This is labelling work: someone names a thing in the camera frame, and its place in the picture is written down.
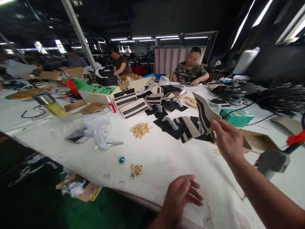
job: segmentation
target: blue ring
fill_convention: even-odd
[[[119,163],[120,163],[120,164],[123,164],[124,162],[125,162],[125,157],[120,157],[120,158],[119,158]]]

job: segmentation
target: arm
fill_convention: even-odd
[[[211,124],[221,154],[265,227],[305,228],[305,211],[244,158],[241,132],[224,120]]]
[[[210,77],[209,73],[206,72],[206,73],[204,73],[201,77],[195,79],[195,80],[191,83],[191,85],[197,86],[200,82],[206,81],[209,77]]]
[[[82,64],[83,64],[83,67],[87,67],[88,66],[87,62],[85,61],[85,59],[83,57],[82,57]]]
[[[126,67],[126,63],[122,63],[120,68],[114,72],[114,74],[121,74]]]
[[[149,229],[178,228],[183,218],[183,208],[187,203],[203,205],[203,197],[195,190],[200,188],[200,184],[194,179],[194,175],[185,175],[170,183],[163,207]]]
[[[172,75],[172,81],[173,82],[178,82],[177,81],[177,75],[175,73],[173,73],[173,75]]]

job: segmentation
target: camouflage shirt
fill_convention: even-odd
[[[207,71],[201,65],[194,66],[192,69],[188,70],[185,61],[178,64],[174,70],[174,74],[177,75],[177,81],[181,83],[193,82],[195,79],[203,76],[206,72]]]

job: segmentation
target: pile of gold eyelets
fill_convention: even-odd
[[[131,167],[131,176],[130,176],[130,179],[134,179],[134,176],[139,176],[139,175],[141,175],[141,174],[143,174],[143,166],[142,165],[140,165],[140,166],[138,166],[138,165],[136,165],[136,166],[134,166],[133,164],[132,165],[130,165],[130,167]]]
[[[133,132],[133,135],[138,138],[140,137],[140,139],[143,139],[145,134],[149,134],[149,123],[148,122],[142,122],[136,126],[134,126],[133,128],[131,128],[130,132]]]

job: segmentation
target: man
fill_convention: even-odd
[[[193,47],[188,55],[188,60],[178,64],[172,75],[173,82],[190,83],[197,86],[209,78],[209,73],[200,63],[201,49]]]
[[[242,133],[224,120],[212,120],[211,125],[221,155],[265,227],[305,228],[305,211],[244,158]],[[150,229],[179,228],[187,203],[203,205],[203,197],[195,190],[200,185],[194,179],[194,175],[180,176],[169,185],[163,207]]]
[[[126,57],[119,54],[118,47],[112,47],[110,56],[113,58],[114,74],[118,74],[119,76],[131,74],[128,61]]]
[[[85,61],[85,59],[83,57],[80,57],[76,54],[75,51],[73,51],[72,49],[70,49],[68,51],[68,63],[70,66],[72,67],[87,67],[88,64]]]

